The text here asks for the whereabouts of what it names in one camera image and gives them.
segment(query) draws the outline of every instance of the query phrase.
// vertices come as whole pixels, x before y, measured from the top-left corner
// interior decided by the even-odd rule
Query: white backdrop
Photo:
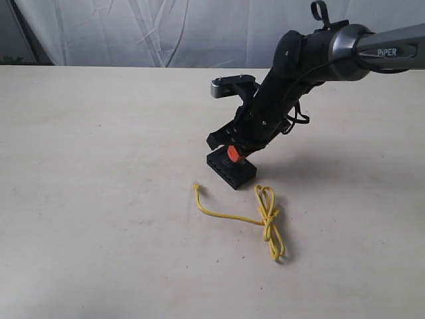
[[[425,21],[421,0],[327,0],[331,22],[374,32]],[[17,0],[53,63],[269,67],[288,30],[320,27],[311,0]]]

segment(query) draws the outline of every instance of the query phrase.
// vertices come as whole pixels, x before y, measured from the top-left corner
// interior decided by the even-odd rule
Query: tabletop
[[[423,318],[425,72],[313,89],[234,191],[206,138],[240,73],[266,70],[0,67],[1,318]],[[287,257],[195,181],[254,219],[273,187]]]

